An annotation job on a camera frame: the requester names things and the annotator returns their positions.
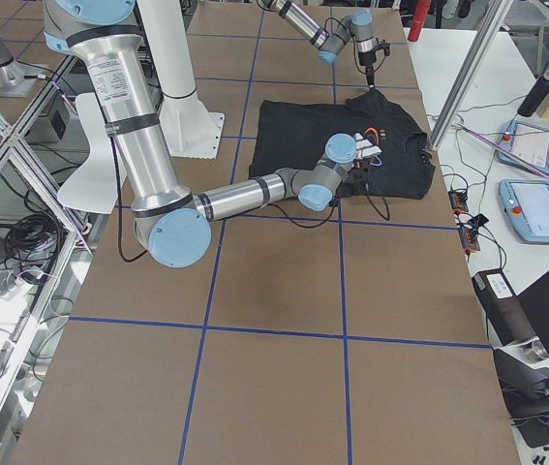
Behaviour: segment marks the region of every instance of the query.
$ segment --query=white label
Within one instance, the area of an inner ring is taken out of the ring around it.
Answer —
[[[488,274],[487,281],[497,298],[513,297],[501,274]]]
[[[132,92],[119,60],[108,60],[89,67],[89,76],[103,107],[132,100]]]

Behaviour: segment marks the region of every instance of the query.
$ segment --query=red tube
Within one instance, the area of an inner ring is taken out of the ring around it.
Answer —
[[[413,12],[412,27],[410,28],[410,34],[408,34],[408,40],[410,42],[416,42],[420,37],[420,31],[422,26],[425,25],[425,19],[429,13],[429,7],[431,6],[431,0],[420,0],[416,5],[416,10]]]

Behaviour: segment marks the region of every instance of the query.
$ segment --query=black cloth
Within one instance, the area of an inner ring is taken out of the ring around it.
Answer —
[[[380,133],[381,166],[368,161],[354,168],[338,191],[340,197],[365,194],[422,199],[435,167],[424,148],[427,135],[399,105],[372,89],[344,105],[298,105],[264,101],[251,177],[280,168],[312,170],[334,134]]]

